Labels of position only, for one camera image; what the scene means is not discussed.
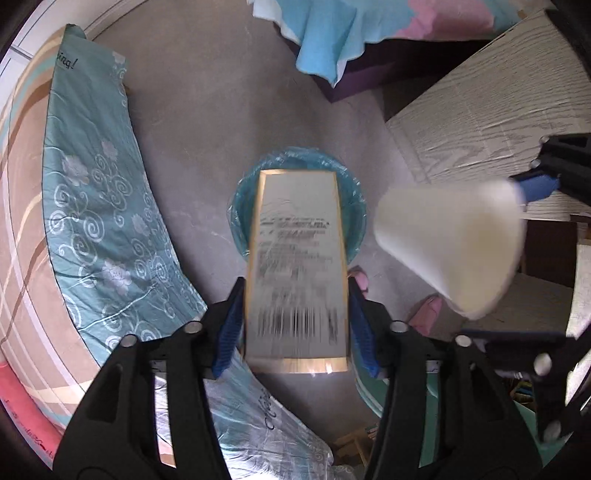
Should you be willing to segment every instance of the bed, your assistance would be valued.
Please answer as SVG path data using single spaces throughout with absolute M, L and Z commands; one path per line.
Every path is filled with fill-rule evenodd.
M 7 361 L 0 367 L 18 379 L 11 394 L 27 395 L 36 419 L 50 422 L 49 433 L 26 436 L 36 448 L 35 438 L 61 437 L 121 337 L 160 338 L 206 310 L 150 189 L 128 114 L 126 69 L 125 57 L 68 25 L 31 60 L 0 115 L 0 244 L 7 246 L 0 249 Z M 232 478 L 353 478 L 350 468 L 332 466 L 325 442 L 269 394 L 237 351 L 206 389 Z M 174 465 L 165 390 L 165 378 L 156 378 L 160 458 Z M 53 448 L 44 451 L 51 466 Z

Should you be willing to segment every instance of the cardboard box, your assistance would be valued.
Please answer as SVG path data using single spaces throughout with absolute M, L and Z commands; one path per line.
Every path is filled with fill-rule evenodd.
M 335 173 L 262 171 L 250 250 L 249 366 L 265 372 L 347 370 L 347 270 Z

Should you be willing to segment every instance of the white wood-grain surface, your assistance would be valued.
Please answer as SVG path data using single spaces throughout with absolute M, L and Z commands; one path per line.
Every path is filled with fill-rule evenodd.
M 528 169 L 543 135 L 591 132 L 591 80 L 545 13 L 526 18 L 388 122 L 418 183 Z M 588 207 L 561 193 L 526 218 L 569 220 Z

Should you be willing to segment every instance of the pink slipper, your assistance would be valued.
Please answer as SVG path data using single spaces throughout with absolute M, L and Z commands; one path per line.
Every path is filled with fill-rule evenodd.
M 363 297 L 366 299 L 369 293 L 369 278 L 363 268 L 360 266 L 353 267 L 347 272 L 347 275 L 355 279 Z
M 439 317 L 442 306 L 443 299 L 441 297 L 430 297 L 425 300 L 408 324 L 421 335 L 428 336 Z

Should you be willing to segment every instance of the concrete floor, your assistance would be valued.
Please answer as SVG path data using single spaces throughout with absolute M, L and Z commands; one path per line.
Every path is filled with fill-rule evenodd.
M 355 264 L 369 275 L 370 298 L 405 320 L 433 293 L 372 233 L 386 189 L 412 182 L 386 129 L 392 106 L 384 99 L 400 109 L 428 80 L 331 105 L 245 0 L 148 0 L 96 41 L 129 61 L 129 110 L 150 185 L 183 270 L 208 303 L 225 299 L 246 272 L 226 220 L 236 183 L 261 155 L 290 145 L 320 148 L 361 181 L 369 228 Z M 259 379 L 324 440 L 377 421 L 351 373 Z

